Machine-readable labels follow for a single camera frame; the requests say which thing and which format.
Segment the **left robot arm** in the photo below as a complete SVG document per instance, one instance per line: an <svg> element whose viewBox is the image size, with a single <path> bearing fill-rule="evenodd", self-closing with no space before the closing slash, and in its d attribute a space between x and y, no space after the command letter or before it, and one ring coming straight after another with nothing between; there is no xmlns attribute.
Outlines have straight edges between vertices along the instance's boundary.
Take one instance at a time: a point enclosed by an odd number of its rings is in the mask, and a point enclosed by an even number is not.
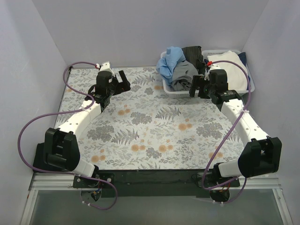
<svg viewBox="0 0 300 225"><path fill-rule="evenodd" d="M109 105L112 96L130 90L130 82L124 71L119 71L121 82L111 69L110 62L96 64L99 70L96 84L92 85L79 108L58 128L50 128L45 133L43 157L48 165L83 175L88 187L96 187L100 176L95 173L95 166L80 156L77 138L85 128Z"/></svg>

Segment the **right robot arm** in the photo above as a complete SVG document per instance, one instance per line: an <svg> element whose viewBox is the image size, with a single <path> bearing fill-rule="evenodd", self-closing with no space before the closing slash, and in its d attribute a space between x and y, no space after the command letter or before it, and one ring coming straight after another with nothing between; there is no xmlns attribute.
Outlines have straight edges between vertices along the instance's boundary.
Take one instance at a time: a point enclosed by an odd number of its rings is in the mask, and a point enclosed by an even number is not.
<svg viewBox="0 0 300 225"><path fill-rule="evenodd" d="M243 142L244 149L237 160L217 163L207 173L208 181L217 186L225 185L230 179L243 176L251 178L279 169L282 143L277 137L270 137L254 121L245 109L241 96L228 89L227 74L223 69L213 69L208 77L195 75L190 96L211 99L221 113L234 125Z"/></svg>

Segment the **grey long sleeve shirt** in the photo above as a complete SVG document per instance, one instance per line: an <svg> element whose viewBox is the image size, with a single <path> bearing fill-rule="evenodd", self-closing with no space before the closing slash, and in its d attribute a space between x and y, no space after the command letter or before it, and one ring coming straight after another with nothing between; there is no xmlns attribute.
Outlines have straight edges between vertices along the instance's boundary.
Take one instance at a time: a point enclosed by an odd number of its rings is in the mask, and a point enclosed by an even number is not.
<svg viewBox="0 0 300 225"><path fill-rule="evenodd" d="M193 64L188 61L179 62L173 71L172 89L174 91L189 91L194 75L198 75L198 71Z"/></svg>

